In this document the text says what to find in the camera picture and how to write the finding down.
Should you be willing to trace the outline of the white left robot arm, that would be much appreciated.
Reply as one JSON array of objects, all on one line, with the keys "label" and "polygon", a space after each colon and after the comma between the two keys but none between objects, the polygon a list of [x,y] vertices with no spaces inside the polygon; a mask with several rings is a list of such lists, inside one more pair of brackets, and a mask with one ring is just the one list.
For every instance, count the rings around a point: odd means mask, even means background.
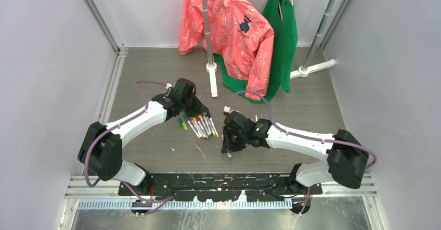
[{"label": "white left robot arm", "polygon": [[85,134],[77,159],[84,164],[85,182],[94,187],[89,175],[97,181],[118,180],[131,185],[139,195],[150,192],[152,182],[147,170],[123,159],[124,147],[148,129],[185,113],[196,117],[207,107],[196,96],[194,82],[179,78],[174,85],[166,84],[166,93],[145,98],[145,105],[131,114],[108,124],[92,123]]}]

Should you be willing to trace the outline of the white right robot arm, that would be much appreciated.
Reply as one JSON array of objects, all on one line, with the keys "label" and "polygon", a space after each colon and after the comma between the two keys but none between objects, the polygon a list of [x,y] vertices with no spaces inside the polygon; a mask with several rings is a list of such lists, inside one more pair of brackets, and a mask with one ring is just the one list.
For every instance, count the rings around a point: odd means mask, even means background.
[{"label": "white right robot arm", "polygon": [[251,145],[290,150],[317,159],[314,163],[294,165],[287,187],[295,194],[325,182],[360,188],[371,154],[362,149],[350,132],[338,130],[336,134],[321,134],[296,130],[269,119],[254,122],[234,110],[224,115],[223,154],[242,151]]}]

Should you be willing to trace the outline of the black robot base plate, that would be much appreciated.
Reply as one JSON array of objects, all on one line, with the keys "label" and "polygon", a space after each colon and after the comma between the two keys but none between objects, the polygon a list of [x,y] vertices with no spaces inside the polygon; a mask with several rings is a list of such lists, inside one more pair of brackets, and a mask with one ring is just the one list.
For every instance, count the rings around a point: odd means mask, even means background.
[{"label": "black robot base plate", "polygon": [[302,208],[308,190],[284,173],[152,173],[133,190],[150,200],[171,197],[164,205],[171,209],[310,208]]}]

